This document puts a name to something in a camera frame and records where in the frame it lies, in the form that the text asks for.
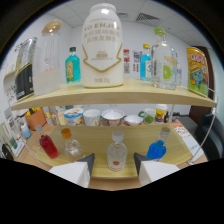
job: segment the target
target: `white bottle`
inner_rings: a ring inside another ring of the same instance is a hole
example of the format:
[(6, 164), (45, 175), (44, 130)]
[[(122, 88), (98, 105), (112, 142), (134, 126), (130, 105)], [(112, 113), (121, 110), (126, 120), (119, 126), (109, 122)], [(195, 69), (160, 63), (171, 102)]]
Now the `white bottle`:
[(181, 86), (181, 76), (182, 76), (182, 69), (180, 63), (177, 60), (177, 77), (176, 77), (177, 86)]
[(113, 171), (120, 171), (125, 167), (128, 150), (122, 143), (124, 132), (122, 130), (114, 130), (112, 139), (114, 143), (110, 144), (107, 149), (108, 167)]
[(124, 82), (123, 36), (116, 8), (94, 5), (82, 29), (81, 82), (85, 87), (119, 86)]

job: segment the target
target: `clear glass bottle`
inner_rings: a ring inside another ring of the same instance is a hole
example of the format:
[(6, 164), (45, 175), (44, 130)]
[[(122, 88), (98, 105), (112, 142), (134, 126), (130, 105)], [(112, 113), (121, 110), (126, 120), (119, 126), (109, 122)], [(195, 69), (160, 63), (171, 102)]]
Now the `clear glass bottle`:
[(161, 161), (162, 157), (166, 153), (166, 141), (170, 134), (170, 129), (167, 127), (162, 127), (160, 135), (158, 136), (156, 142), (153, 142), (149, 146), (149, 150), (146, 157), (154, 161)]
[(64, 152), (71, 162), (82, 159), (85, 155), (80, 143), (72, 138), (69, 128), (64, 128), (61, 131), (62, 137), (65, 139)]
[(151, 54), (150, 45), (143, 44), (143, 54), (140, 62), (140, 78), (144, 81), (151, 81)]
[(124, 132), (122, 130), (114, 130), (112, 132), (111, 143), (107, 149), (107, 162), (108, 167), (113, 171), (120, 171), (125, 167), (128, 150), (122, 143), (124, 139)]
[(80, 82), (80, 60), (75, 54), (76, 47), (70, 48), (70, 56), (65, 61), (65, 73), (67, 83)]
[(42, 128), (41, 125), (36, 126), (36, 131), (40, 135), (39, 143), (40, 143), (41, 147), (44, 149), (44, 151), (46, 152), (46, 154), (51, 159), (56, 158), (58, 156), (58, 150), (55, 147), (55, 145), (54, 145), (52, 139), (50, 138), (50, 136), (44, 134), (43, 128)]
[(155, 28), (158, 42), (152, 47), (152, 75), (154, 87), (176, 89), (177, 59), (175, 50), (166, 42), (166, 33), (162, 28)]
[(180, 63), (177, 60), (177, 77), (176, 77), (177, 86), (181, 86), (181, 76), (182, 76), (182, 69), (181, 69)]

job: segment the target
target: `packaging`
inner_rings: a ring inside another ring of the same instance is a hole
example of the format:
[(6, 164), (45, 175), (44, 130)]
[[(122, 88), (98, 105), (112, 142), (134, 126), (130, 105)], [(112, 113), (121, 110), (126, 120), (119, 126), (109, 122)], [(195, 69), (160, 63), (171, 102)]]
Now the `packaging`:
[(81, 82), (85, 87), (119, 86), (124, 82), (123, 36), (116, 8), (94, 5), (82, 29)]
[(157, 123), (162, 123), (163, 122), (166, 111), (167, 111), (167, 105), (166, 104), (156, 104), (155, 121)]
[(204, 53), (196, 47), (187, 48), (188, 89), (202, 96), (208, 96), (209, 74)]

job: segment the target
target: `bottle cap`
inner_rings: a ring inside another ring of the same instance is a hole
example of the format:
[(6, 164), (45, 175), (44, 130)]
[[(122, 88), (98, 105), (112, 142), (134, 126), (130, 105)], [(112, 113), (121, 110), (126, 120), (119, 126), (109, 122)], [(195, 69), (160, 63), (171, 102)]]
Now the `bottle cap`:
[(160, 135), (163, 136), (164, 138), (167, 138), (170, 134), (170, 129), (167, 127), (162, 127), (160, 131)]
[(36, 131), (38, 131), (38, 132), (43, 130), (43, 128), (40, 124), (38, 124), (35, 128), (36, 128)]
[(70, 48), (69, 48), (69, 51), (70, 51), (70, 52), (72, 52), (72, 51), (76, 51), (76, 47), (70, 47)]
[(121, 142), (124, 139), (124, 132), (122, 130), (114, 130), (112, 132), (112, 139), (115, 142)]
[(159, 36), (166, 35), (165, 30), (163, 28), (160, 28), (160, 27), (154, 28), (154, 32), (155, 32), (156, 35), (159, 35)]
[(149, 49), (150, 48), (150, 44), (143, 44), (143, 48)]
[(70, 131), (70, 129), (69, 128), (65, 128), (65, 129), (63, 129), (62, 131), (61, 131), (61, 134), (62, 134), (62, 137), (64, 138), (64, 139), (68, 139), (68, 138), (70, 138), (72, 135), (71, 135), (71, 131)]

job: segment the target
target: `white label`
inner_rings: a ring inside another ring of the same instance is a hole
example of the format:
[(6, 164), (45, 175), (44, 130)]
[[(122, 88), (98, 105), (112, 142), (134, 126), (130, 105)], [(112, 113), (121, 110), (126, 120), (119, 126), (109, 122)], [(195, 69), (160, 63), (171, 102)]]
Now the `white label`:
[(145, 77), (151, 79), (151, 61), (145, 61)]

